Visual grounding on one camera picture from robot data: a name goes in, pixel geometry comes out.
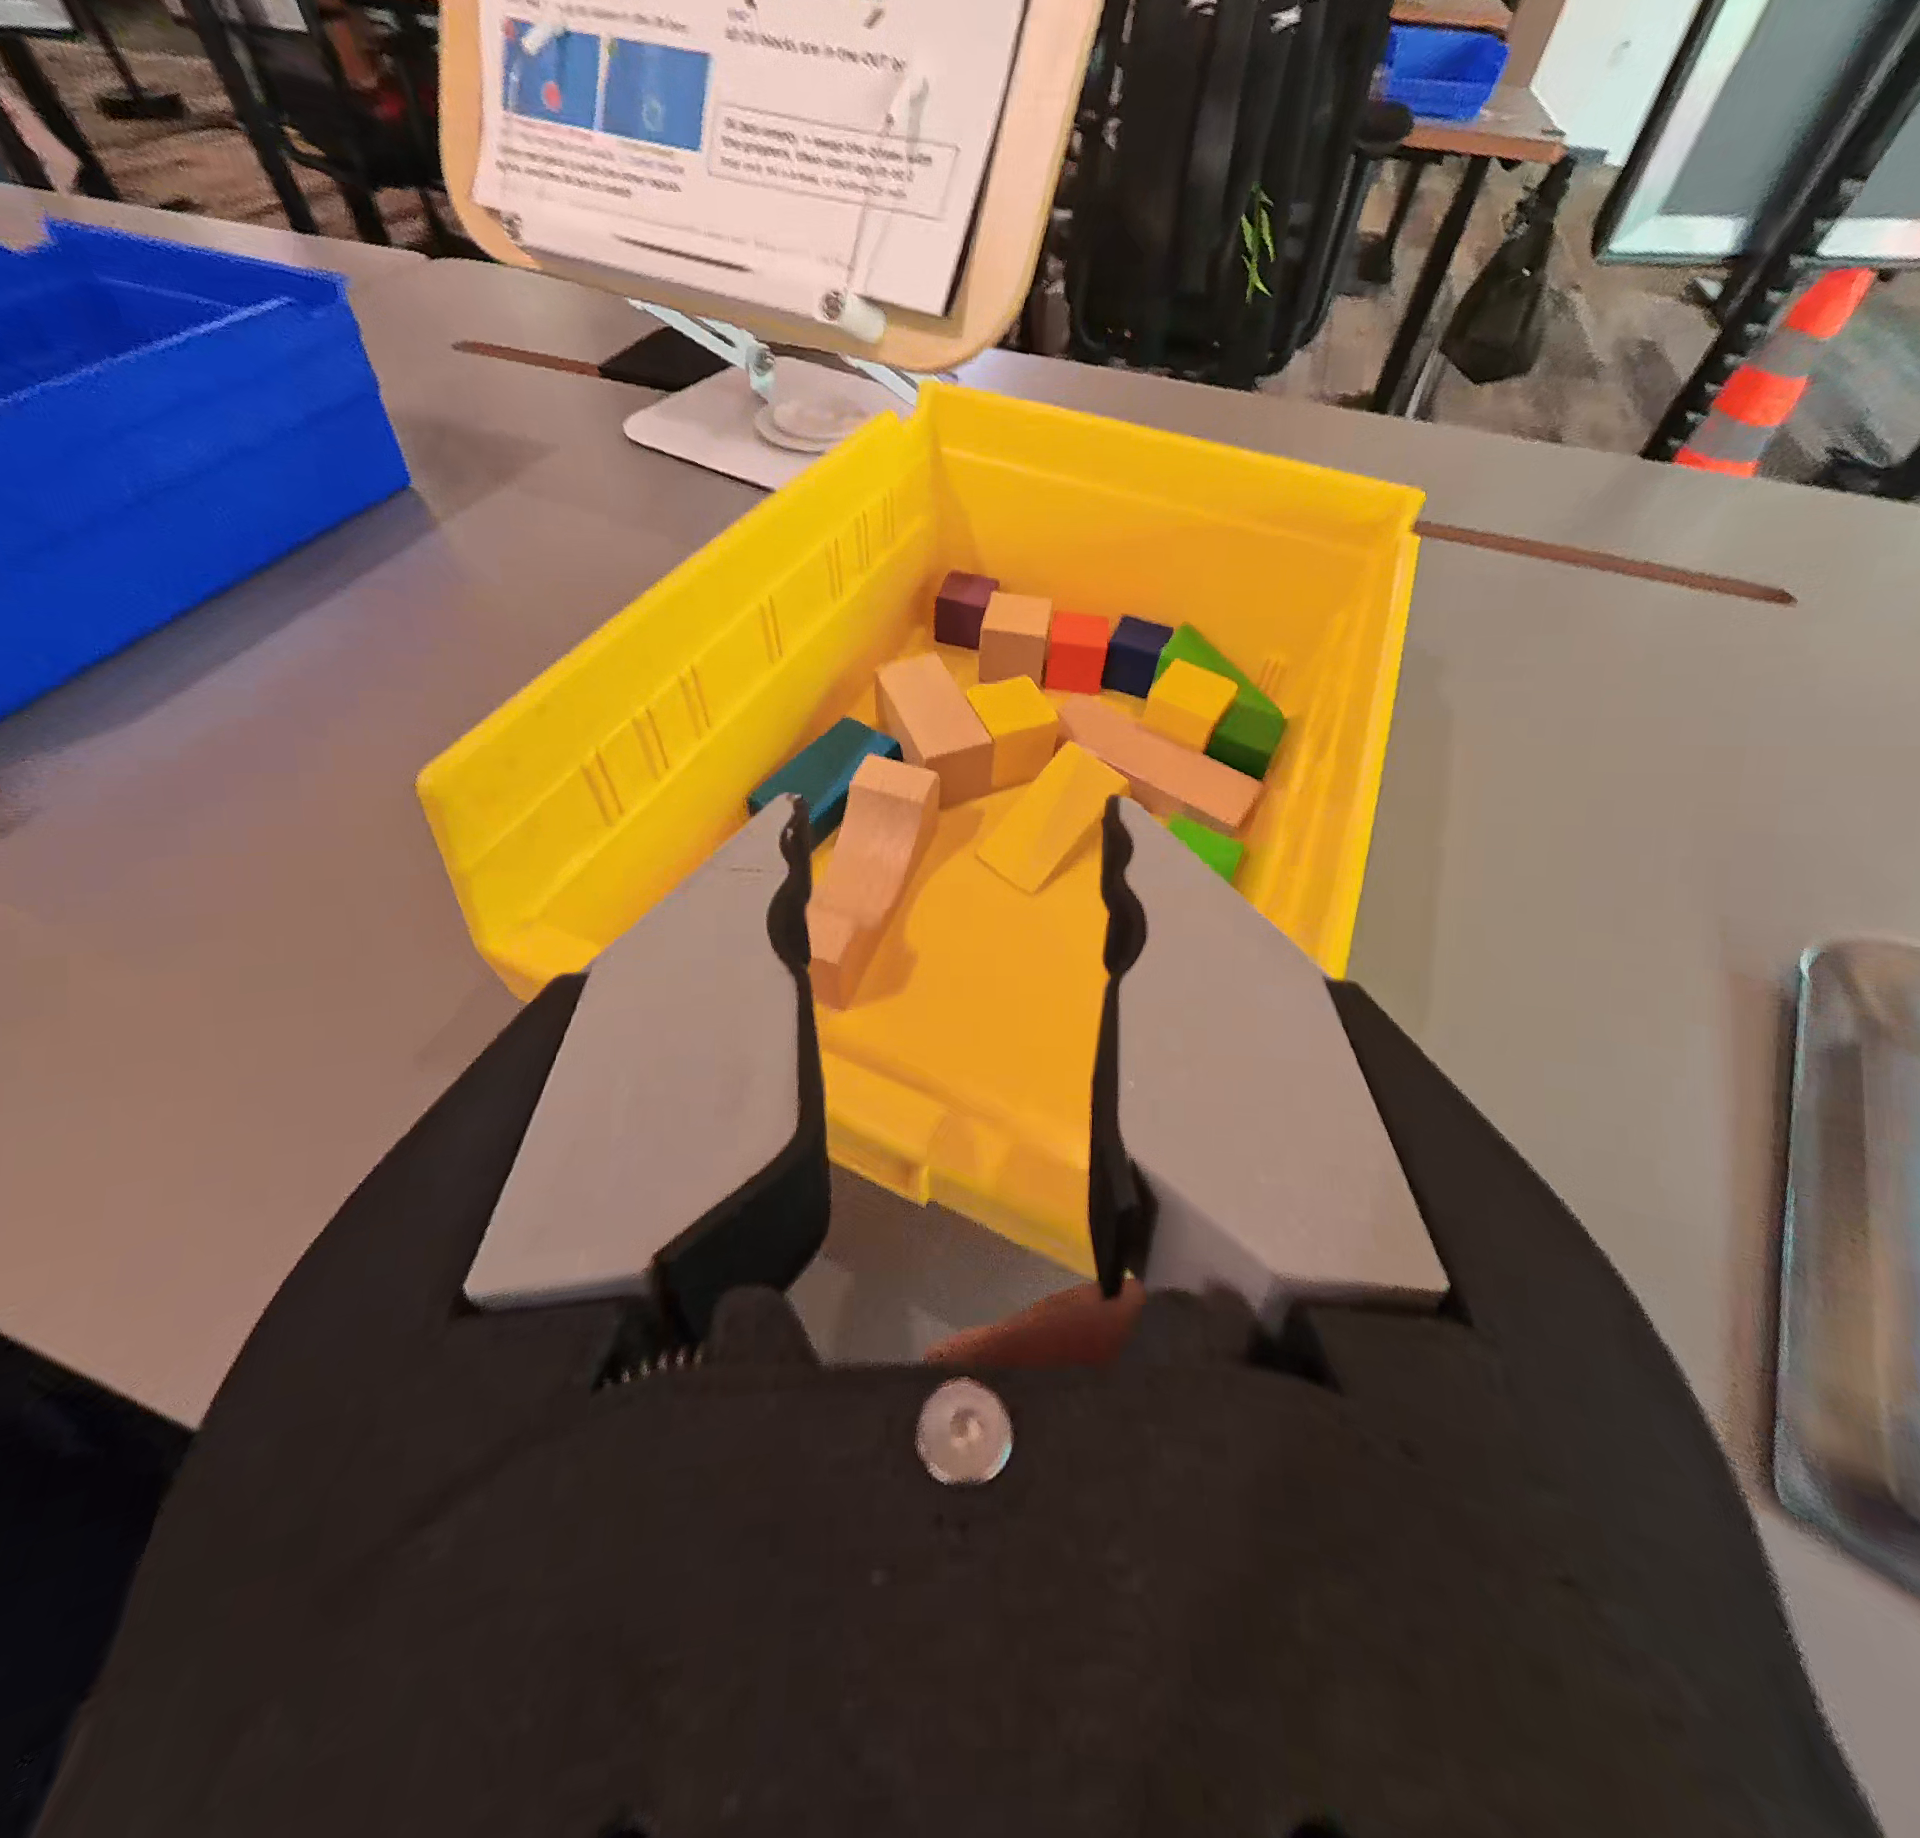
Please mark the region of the black panel tripod stand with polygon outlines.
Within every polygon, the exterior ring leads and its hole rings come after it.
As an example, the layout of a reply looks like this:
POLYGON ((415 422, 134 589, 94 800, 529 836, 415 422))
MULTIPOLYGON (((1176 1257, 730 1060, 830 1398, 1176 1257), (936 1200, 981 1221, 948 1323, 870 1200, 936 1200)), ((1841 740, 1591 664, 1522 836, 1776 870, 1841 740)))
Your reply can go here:
POLYGON ((1880 272, 1914 272, 1920 0, 1701 0, 1600 262, 1705 265, 1644 461, 1748 480, 1880 272))

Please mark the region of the white stand base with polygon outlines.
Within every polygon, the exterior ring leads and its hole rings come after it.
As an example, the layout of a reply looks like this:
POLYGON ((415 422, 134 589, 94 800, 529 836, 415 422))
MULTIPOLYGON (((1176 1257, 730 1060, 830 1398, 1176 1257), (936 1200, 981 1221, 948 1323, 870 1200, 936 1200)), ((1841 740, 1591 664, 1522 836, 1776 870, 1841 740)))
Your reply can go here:
POLYGON ((774 357, 774 384, 751 393, 746 369, 712 369, 621 417, 621 436, 758 496, 785 486, 830 461, 870 417, 911 417, 921 384, 888 393, 848 365, 774 357))

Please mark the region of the person's right hand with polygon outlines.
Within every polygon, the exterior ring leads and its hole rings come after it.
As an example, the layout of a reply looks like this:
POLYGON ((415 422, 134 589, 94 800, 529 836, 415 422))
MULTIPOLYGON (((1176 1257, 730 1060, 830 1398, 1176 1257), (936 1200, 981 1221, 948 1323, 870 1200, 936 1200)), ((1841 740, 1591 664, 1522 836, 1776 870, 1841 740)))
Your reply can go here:
POLYGON ((1141 1328, 1146 1287, 1124 1283, 1106 1299, 1098 1283, 1058 1287, 998 1323, 954 1328, 926 1342, 934 1368, 1058 1368, 1058 1361, 1109 1361, 1141 1328))

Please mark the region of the wooden table with black legs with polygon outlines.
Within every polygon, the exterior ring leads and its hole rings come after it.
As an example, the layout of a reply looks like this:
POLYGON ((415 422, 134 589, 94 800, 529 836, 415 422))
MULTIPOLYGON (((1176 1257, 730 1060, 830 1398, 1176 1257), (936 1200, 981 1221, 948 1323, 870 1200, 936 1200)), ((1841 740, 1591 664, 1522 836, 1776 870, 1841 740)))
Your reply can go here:
MULTIPOLYGON (((1391 28, 1466 28, 1466 36, 1511 44, 1513 6, 1511 0, 1391 0, 1391 28)), ((1455 255, 1466 238, 1489 169, 1496 166, 1503 169, 1565 166, 1572 146, 1552 124, 1552 111, 1528 96, 1528 79, 1503 76, 1474 124, 1413 114, 1413 130, 1391 154, 1404 166, 1404 192, 1400 192, 1404 207, 1434 166, 1460 154, 1455 201, 1425 238, 1404 313, 1400 313, 1375 384, 1367 397, 1367 414, 1404 417, 1425 384, 1434 337, 1437 337, 1437 294, 1448 294, 1448 272, 1455 272, 1455 255)))

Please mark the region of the black hanging bag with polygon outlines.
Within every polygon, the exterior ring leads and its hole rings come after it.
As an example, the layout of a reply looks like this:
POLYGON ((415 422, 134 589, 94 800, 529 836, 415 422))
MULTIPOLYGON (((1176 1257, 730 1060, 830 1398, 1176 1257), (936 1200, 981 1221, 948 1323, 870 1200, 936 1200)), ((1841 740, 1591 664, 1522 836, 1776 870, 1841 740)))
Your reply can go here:
POLYGON ((1528 380, 1542 357, 1552 324, 1552 255, 1557 255, 1557 213, 1572 201, 1576 154, 1557 154, 1511 213, 1503 244, 1466 278, 1460 311, 1448 313, 1437 357, 1466 384, 1511 384, 1528 380))

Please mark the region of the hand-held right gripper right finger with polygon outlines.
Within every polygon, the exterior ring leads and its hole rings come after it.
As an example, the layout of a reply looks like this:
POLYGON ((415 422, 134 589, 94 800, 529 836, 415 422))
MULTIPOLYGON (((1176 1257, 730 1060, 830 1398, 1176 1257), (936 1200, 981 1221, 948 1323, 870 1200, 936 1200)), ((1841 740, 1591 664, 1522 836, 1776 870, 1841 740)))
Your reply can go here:
POLYGON ((1437 1304, 1330 972, 1132 796, 1106 800, 1098 901, 1098 1287, 1244 1299, 1264 1328, 1294 1304, 1437 1304))

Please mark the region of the pile of coloured wooden blocks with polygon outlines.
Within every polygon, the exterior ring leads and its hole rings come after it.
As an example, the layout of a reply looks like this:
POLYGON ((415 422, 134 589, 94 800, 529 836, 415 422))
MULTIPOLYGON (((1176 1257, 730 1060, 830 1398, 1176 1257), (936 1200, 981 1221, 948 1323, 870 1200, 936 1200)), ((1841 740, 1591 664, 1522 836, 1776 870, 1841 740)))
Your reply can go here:
POLYGON ((746 813, 800 800, 816 846, 844 846, 808 893, 808 990, 848 1009, 936 806, 1020 796, 974 855, 1032 901, 1084 855, 1109 796, 1141 796, 1223 877, 1244 870, 1256 781, 1287 712, 1193 624, 1098 616, 948 569, 934 648, 879 664, 879 725, 830 721, 746 791, 746 813))

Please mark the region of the grey framed panel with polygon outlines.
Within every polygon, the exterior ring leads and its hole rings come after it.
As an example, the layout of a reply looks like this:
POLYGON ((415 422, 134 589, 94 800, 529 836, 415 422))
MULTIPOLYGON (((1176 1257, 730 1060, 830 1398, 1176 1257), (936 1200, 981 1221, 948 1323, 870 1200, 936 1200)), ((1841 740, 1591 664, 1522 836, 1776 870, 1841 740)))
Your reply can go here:
POLYGON ((1914 0, 1701 0, 1591 224, 1606 265, 1728 265, 1810 175, 1914 0))

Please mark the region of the yellow plastic bin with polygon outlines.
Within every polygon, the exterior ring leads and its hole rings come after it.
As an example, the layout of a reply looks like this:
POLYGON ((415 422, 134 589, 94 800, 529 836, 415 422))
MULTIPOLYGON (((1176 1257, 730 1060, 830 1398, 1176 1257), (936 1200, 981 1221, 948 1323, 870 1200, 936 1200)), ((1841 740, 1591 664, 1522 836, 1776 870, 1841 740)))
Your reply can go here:
MULTIPOLYGON (((1348 965, 1420 574, 1420 486, 936 384, 661 574, 415 768, 478 963, 533 999, 694 877, 879 664, 934 648, 948 569, 1084 616, 1193 624, 1279 748, 1231 893, 1348 965)), ((848 1009, 820 1009, 830 1156, 1088 1272, 1098 848, 1044 893, 948 806, 848 1009)))

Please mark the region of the small blue storage bin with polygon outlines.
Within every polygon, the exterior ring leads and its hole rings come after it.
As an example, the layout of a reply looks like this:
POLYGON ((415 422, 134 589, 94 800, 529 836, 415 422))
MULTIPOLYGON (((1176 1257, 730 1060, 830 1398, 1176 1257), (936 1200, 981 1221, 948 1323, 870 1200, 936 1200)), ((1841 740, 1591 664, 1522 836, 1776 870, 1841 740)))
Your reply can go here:
POLYGON ((1383 28, 1368 96, 1425 124, 1474 124, 1503 92, 1503 71, 1511 71, 1511 44, 1489 28, 1400 20, 1383 28))

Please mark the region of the orange traffic cone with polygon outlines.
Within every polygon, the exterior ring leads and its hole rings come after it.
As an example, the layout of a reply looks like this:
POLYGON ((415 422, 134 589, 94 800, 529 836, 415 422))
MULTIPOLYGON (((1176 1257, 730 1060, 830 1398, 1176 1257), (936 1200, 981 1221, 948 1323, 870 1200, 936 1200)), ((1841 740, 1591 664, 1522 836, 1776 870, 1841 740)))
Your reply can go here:
POLYGON ((1841 337, 1841 324, 1880 287, 1880 265, 1821 265, 1810 287, 1790 294, 1776 327, 1728 369, 1705 417, 1689 422, 1674 464, 1753 480, 1769 436, 1790 422, 1790 414, 1810 393, 1810 369, 1841 337))

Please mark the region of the blue plastic bin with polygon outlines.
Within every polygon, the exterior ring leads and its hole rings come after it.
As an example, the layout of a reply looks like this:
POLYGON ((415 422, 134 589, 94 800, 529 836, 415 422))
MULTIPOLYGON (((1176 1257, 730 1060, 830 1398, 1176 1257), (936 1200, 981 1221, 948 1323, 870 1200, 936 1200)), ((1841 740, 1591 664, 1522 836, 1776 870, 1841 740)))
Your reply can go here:
POLYGON ((0 262, 0 712, 412 486, 346 278, 46 217, 0 262))

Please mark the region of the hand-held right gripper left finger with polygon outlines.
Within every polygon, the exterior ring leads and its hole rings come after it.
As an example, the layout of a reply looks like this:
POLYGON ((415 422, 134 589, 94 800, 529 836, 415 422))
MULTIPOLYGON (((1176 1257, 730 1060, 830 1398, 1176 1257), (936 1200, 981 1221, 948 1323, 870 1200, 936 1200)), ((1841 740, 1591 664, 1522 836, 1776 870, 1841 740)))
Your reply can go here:
POLYGON ((592 963, 466 1304, 712 1328, 730 1287, 785 1287, 820 1236, 808 800, 774 796, 592 963))

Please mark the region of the printed instruction sheet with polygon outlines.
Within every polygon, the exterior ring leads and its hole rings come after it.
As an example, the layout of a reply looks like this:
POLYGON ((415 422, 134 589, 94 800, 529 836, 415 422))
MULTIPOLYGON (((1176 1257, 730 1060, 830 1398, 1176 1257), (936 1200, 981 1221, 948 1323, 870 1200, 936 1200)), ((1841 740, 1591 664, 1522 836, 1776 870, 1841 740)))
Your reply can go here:
POLYGON ((473 0, 520 255, 948 313, 1026 0, 473 0))

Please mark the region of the instruction sheet on stand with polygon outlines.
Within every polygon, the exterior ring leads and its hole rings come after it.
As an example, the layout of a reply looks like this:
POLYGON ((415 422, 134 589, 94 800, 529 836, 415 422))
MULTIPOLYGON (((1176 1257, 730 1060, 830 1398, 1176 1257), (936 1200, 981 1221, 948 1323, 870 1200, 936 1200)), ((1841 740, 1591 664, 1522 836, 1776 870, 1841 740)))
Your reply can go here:
POLYGON ((473 201, 478 102, 486 102, 478 0, 440 0, 447 201, 454 201, 466 238, 498 265, 601 287, 601 294, 642 304, 668 324, 694 324, 706 337, 758 337, 758 340, 785 340, 785 346, 816 346, 816 357, 881 365, 901 380, 936 380, 936 369, 957 369, 981 346, 996 346, 1009 337, 1009 324, 1020 313, 1020 294, 1044 262, 1061 148, 1072 148, 1072 114, 1076 114, 1098 6, 1106 0, 1026 0, 1026 12, 1020 12, 1020 47, 1016 47, 996 154, 988 154, 981 207, 974 207, 974 238, 968 238, 968 265, 954 278, 948 313, 911 313, 901 304, 879 304, 879 313, 864 324, 848 294, 751 304, 751 294, 676 287, 661 272, 520 244, 473 201))

